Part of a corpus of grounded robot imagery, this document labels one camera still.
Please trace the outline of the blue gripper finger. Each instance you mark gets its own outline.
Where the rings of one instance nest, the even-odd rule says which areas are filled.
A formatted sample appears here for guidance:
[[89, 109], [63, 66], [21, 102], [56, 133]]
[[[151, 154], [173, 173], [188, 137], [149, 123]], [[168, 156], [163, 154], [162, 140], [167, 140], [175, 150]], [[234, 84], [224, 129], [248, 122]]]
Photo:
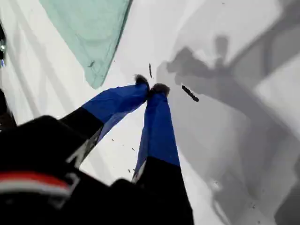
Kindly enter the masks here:
[[150, 87], [142, 75], [135, 76], [135, 84], [110, 88], [84, 103], [60, 121], [86, 139], [67, 162], [79, 167], [96, 144], [128, 113], [146, 102]]
[[147, 194], [155, 224], [192, 225], [193, 210], [184, 185], [168, 104], [169, 87], [150, 90], [133, 182]]

